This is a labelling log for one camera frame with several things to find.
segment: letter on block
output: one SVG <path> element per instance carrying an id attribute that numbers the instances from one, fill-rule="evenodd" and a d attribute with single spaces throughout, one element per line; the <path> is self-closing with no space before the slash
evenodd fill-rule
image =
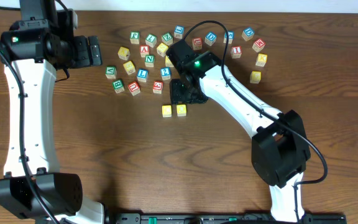
<path id="1" fill-rule="evenodd" d="M 205 43 L 208 44 L 209 46 L 212 46 L 216 41 L 216 34 L 209 32 L 206 36 L 205 36 Z"/>
<path id="2" fill-rule="evenodd" d="M 251 29 L 251 27 L 246 28 L 245 30 L 242 31 L 241 37 L 245 40 L 248 41 L 250 39 L 252 39 L 254 37 L 255 32 Z"/>
<path id="3" fill-rule="evenodd" d="M 234 31 L 228 31 L 228 33 L 229 33 L 229 44 L 231 44 L 234 39 Z M 226 43 L 226 32 L 224 33 L 223 43 Z"/>
<path id="4" fill-rule="evenodd" d="M 166 34 L 164 34 L 161 38 L 162 38 L 162 42 L 163 42 L 164 44 L 167 44 L 168 46 L 171 45 L 171 44 L 173 44 L 173 37 L 172 37 L 172 35 L 171 35 L 169 32 L 167 32 Z"/>
<path id="5" fill-rule="evenodd" d="M 116 70 L 115 66 L 107 66 L 106 77 L 107 78 L 116 78 L 117 77 L 117 70 Z"/>
<path id="6" fill-rule="evenodd" d="M 149 45 L 150 47 L 154 47 L 156 43 L 157 43 L 157 37 L 154 36 L 153 34 L 149 34 L 146 37 L 146 44 Z"/>
<path id="7" fill-rule="evenodd" d="M 256 52 L 260 52 L 265 46 L 266 43 L 262 39 L 257 39 L 254 42 L 252 49 L 254 49 Z"/>
<path id="8" fill-rule="evenodd" d="M 163 87 L 162 82 L 154 81 L 153 93 L 161 94 L 162 93 L 162 87 Z"/>
<path id="9" fill-rule="evenodd" d="M 146 67 L 154 67 L 154 55 L 146 55 L 144 63 Z"/>
<path id="10" fill-rule="evenodd" d="M 240 46 L 231 48 L 231 58 L 239 58 L 241 57 L 242 49 Z"/>
<path id="11" fill-rule="evenodd" d="M 258 54 L 258 58 L 256 59 L 256 65 L 264 67 L 267 62 L 267 55 L 265 54 Z"/>
<path id="12" fill-rule="evenodd" d="M 149 77 L 149 72 L 147 70 L 139 69 L 139 71 L 137 71 L 137 81 L 147 82 L 148 77 Z"/>
<path id="13" fill-rule="evenodd" d="M 131 40 L 132 44 L 139 44 L 139 40 L 140 40 L 140 34 L 139 32 L 131 32 L 131 37 L 129 38 L 129 40 Z"/>
<path id="14" fill-rule="evenodd" d="M 124 91 L 124 84 L 122 83 L 121 80 L 114 81 L 112 83 L 112 87 L 114 88 L 114 91 L 116 91 L 116 93 L 120 93 Z"/>
<path id="15" fill-rule="evenodd" d="M 260 82 L 261 78 L 262 78 L 262 73 L 261 72 L 252 71 L 251 76 L 249 78 L 249 82 L 258 84 Z"/>
<path id="16" fill-rule="evenodd" d="M 124 68 L 128 75 L 136 72 L 135 65 L 132 63 L 132 61 L 125 63 Z"/>
<path id="17" fill-rule="evenodd" d="M 177 115 L 186 116 L 186 105 L 177 105 Z"/>
<path id="18" fill-rule="evenodd" d="M 118 50 L 118 57 L 123 60 L 128 60 L 131 53 L 129 52 L 128 48 L 120 47 Z"/>
<path id="19" fill-rule="evenodd" d="M 171 70 L 169 68 L 161 68 L 161 78 L 162 80 L 171 79 Z"/>
<path id="20" fill-rule="evenodd" d="M 203 40 L 198 37 L 193 39 L 193 50 L 201 50 L 203 48 Z"/>
<path id="21" fill-rule="evenodd" d="M 163 118 L 172 117 L 172 107 L 171 107 L 171 105 L 162 106 L 162 117 Z"/>
<path id="22" fill-rule="evenodd" d="M 175 27 L 175 32 L 173 33 L 173 35 L 175 36 L 175 38 L 182 39 L 184 33 L 185 33 L 185 28 L 184 27 L 176 26 Z"/>
<path id="23" fill-rule="evenodd" d="M 168 56 L 165 56 L 165 66 L 173 68 L 173 64 L 171 60 L 169 60 Z"/>
<path id="24" fill-rule="evenodd" d="M 161 44 L 157 47 L 157 54 L 161 55 L 161 57 L 165 57 L 168 48 L 169 48 L 169 47 L 168 47 L 166 44 L 161 43 Z"/>
<path id="25" fill-rule="evenodd" d="M 141 57 L 146 57 L 146 55 L 149 55 L 149 53 L 150 53 L 150 48 L 148 45 L 140 46 L 140 56 Z"/>
<path id="26" fill-rule="evenodd" d="M 130 93 L 132 93 L 132 96 L 140 93 L 139 85 L 136 82 L 129 84 L 128 89 L 129 89 Z"/>

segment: wood grain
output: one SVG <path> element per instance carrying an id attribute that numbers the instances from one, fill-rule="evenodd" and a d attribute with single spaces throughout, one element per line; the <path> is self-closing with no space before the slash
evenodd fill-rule
<path id="1" fill-rule="evenodd" d="M 78 12 L 76 35 L 98 35 L 104 65 L 70 70 L 71 78 L 56 85 L 53 97 L 55 145 L 62 172 L 81 177 L 84 193 L 114 211 L 145 213 L 242 213 L 270 209 L 269 188 L 250 164 L 246 132 L 216 102 L 188 105 L 188 116 L 163 119 L 160 107 L 169 104 L 168 82 L 162 95 L 152 93 L 160 80 L 164 59 L 157 55 L 150 78 L 133 97 L 115 94 L 106 79 L 115 65 L 124 84 L 126 75 L 117 56 L 121 46 L 131 50 L 136 68 L 145 68 L 139 46 L 129 34 L 140 31 L 141 44 L 149 33 L 173 33 L 175 25 L 188 30 L 214 19 L 235 32 L 232 46 L 243 49 L 239 59 L 227 58 L 236 78 L 268 104 L 301 114 L 308 137 L 326 156 L 325 182 L 303 187 L 303 206 L 312 212 L 343 212 L 358 223 L 358 15 L 278 13 Z M 17 12 L 0 11 L 0 35 L 19 20 Z M 241 39 L 251 26 L 266 41 L 264 68 L 256 67 L 252 41 Z M 218 35 L 203 51 L 223 53 L 223 31 L 213 25 L 189 37 Z M 249 83 L 252 70 L 262 71 L 258 85 Z M 173 78 L 178 74 L 172 70 Z M 9 143 L 9 97 L 0 63 L 0 178 Z M 321 175 L 312 154 L 305 179 Z M 0 223 L 22 223 L 0 207 Z"/>

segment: yellow block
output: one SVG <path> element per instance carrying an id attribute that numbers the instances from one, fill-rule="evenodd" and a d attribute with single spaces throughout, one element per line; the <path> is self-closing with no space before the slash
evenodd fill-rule
<path id="1" fill-rule="evenodd" d="M 168 50 L 168 46 L 164 43 L 161 43 L 158 47 L 157 47 L 157 53 L 159 55 L 161 55 L 162 57 L 165 57 L 165 52 Z"/>
<path id="2" fill-rule="evenodd" d="M 267 62 L 267 55 L 265 54 L 258 54 L 258 58 L 256 59 L 256 65 L 257 66 L 265 66 Z"/>
<path id="3" fill-rule="evenodd" d="M 173 67 L 171 60 L 169 60 L 168 56 L 165 56 L 165 66 Z"/>
<path id="4" fill-rule="evenodd" d="M 262 72 L 252 71 L 251 76 L 249 78 L 249 82 L 250 83 L 259 83 L 261 78 L 262 78 Z"/>
<path id="5" fill-rule="evenodd" d="M 162 106 L 162 116 L 164 118 L 172 117 L 172 107 L 171 107 L 171 105 Z"/>
<path id="6" fill-rule="evenodd" d="M 177 105 L 178 116 L 186 116 L 186 105 Z"/>
<path id="7" fill-rule="evenodd" d="M 124 63 L 124 68 L 128 75 L 136 72 L 135 65 L 132 63 L 132 61 Z"/>
<path id="8" fill-rule="evenodd" d="M 120 47 L 118 50 L 118 57 L 123 60 L 128 60 L 130 55 L 129 49 L 125 47 Z"/>

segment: toy block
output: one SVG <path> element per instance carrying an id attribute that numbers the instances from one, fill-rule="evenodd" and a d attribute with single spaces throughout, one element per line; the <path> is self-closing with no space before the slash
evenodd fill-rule
<path id="1" fill-rule="evenodd" d="M 139 32 L 131 32 L 131 36 L 129 37 L 129 40 L 132 44 L 139 44 L 140 43 L 140 34 Z"/>
<path id="2" fill-rule="evenodd" d="M 140 56 L 146 57 L 146 55 L 150 54 L 150 47 L 148 45 L 141 45 L 140 46 Z"/>
<path id="3" fill-rule="evenodd" d="M 169 60 L 168 56 L 165 56 L 165 66 L 173 68 L 173 64 L 171 60 Z"/>
<path id="4" fill-rule="evenodd" d="M 149 72 L 144 69 L 139 69 L 139 71 L 137 71 L 136 77 L 137 77 L 137 81 L 139 82 L 147 82 L 147 78 L 149 77 Z"/>
<path id="5" fill-rule="evenodd" d="M 161 55 L 161 57 L 165 57 L 167 50 L 168 50 L 168 46 L 164 43 L 161 43 L 158 47 L 157 47 L 157 54 Z"/>
<path id="6" fill-rule="evenodd" d="M 149 45 L 150 47 L 154 47 L 156 43 L 157 43 L 157 37 L 154 36 L 153 34 L 149 34 L 146 37 L 146 44 Z"/>
<path id="7" fill-rule="evenodd" d="M 256 52 L 260 52 L 265 46 L 266 46 L 266 43 L 262 39 L 257 39 L 254 42 L 252 49 Z"/>
<path id="8" fill-rule="evenodd" d="M 185 28 L 184 27 L 176 26 L 173 35 L 175 36 L 175 38 L 182 39 L 184 33 L 185 33 Z"/>
<path id="9" fill-rule="evenodd" d="M 153 84 L 153 93 L 161 94 L 161 93 L 162 93 L 162 87 L 163 87 L 163 83 L 162 83 L 162 82 L 154 81 L 154 84 Z"/>
<path id="10" fill-rule="evenodd" d="M 229 33 L 229 44 L 231 44 L 231 42 L 233 42 L 234 39 L 234 32 L 233 31 L 228 31 Z M 226 43 L 226 32 L 224 33 L 224 38 L 223 38 L 223 43 Z"/>
<path id="11" fill-rule="evenodd" d="M 128 89 L 129 89 L 130 93 L 132 93 L 132 96 L 140 93 L 140 87 L 136 82 L 129 84 Z"/>
<path id="12" fill-rule="evenodd" d="M 136 72 L 135 65 L 132 63 L 132 61 L 124 63 L 124 68 L 128 75 Z"/>
<path id="13" fill-rule="evenodd" d="M 264 67 L 267 62 L 267 55 L 265 54 L 258 54 L 258 58 L 256 59 L 256 65 Z"/>
<path id="14" fill-rule="evenodd" d="M 171 105 L 162 106 L 162 117 L 163 118 L 172 117 L 172 107 L 171 107 Z"/>
<path id="15" fill-rule="evenodd" d="M 259 83 L 261 78 L 262 78 L 261 72 L 252 71 L 251 76 L 249 77 L 249 82 L 250 83 Z"/>
<path id="16" fill-rule="evenodd" d="M 171 79 L 171 70 L 169 68 L 161 68 L 161 78 L 162 80 Z"/>
<path id="17" fill-rule="evenodd" d="M 128 48 L 120 47 L 118 50 L 118 57 L 123 60 L 128 60 L 131 53 L 129 52 Z"/>
<path id="18" fill-rule="evenodd" d="M 212 46 L 216 41 L 216 34 L 209 32 L 206 36 L 205 36 L 205 43 L 208 44 L 209 46 Z"/>
<path id="19" fill-rule="evenodd" d="M 193 39 L 193 50 L 201 50 L 203 48 L 203 40 L 198 37 Z"/>
<path id="20" fill-rule="evenodd" d="M 154 67 L 154 55 L 146 55 L 144 63 L 146 67 Z"/>
<path id="21" fill-rule="evenodd" d="M 186 105 L 177 105 L 177 115 L 186 116 Z"/>
<path id="22" fill-rule="evenodd" d="M 116 78 L 117 70 L 115 66 L 107 66 L 106 68 L 106 77 L 107 78 Z"/>
<path id="23" fill-rule="evenodd" d="M 167 32 L 166 34 L 164 34 L 161 39 L 162 39 L 162 42 L 163 42 L 164 44 L 167 44 L 168 46 L 171 45 L 171 44 L 173 44 L 173 37 L 172 37 L 172 35 L 171 35 L 169 32 Z"/>
<path id="24" fill-rule="evenodd" d="M 231 54 L 231 58 L 239 58 L 239 57 L 241 57 L 241 54 L 242 54 L 241 47 L 240 46 L 232 47 L 230 54 Z"/>
<path id="25" fill-rule="evenodd" d="M 254 37 L 255 32 L 251 29 L 251 27 L 246 28 L 245 30 L 242 31 L 241 37 L 245 40 L 248 41 L 250 39 L 252 39 Z"/>
<path id="26" fill-rule="evenodd" d="M 114 88 L 114 91 L 116 93 L 120 93 L 120 92 L 123 92 L 125 89 L 124 89 L 124 84 L 121 80 L 116 80 L 112 83 L 112 87 Z"/>

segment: white wall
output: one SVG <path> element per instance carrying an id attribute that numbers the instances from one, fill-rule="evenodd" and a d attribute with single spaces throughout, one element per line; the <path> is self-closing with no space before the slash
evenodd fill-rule
<path id="1" fill-rule="evenodd" d="M 74 10 L 358 13 L 358 0 L 62 0 Z M 19 7 L 19 0 L 0 0 Z"/>

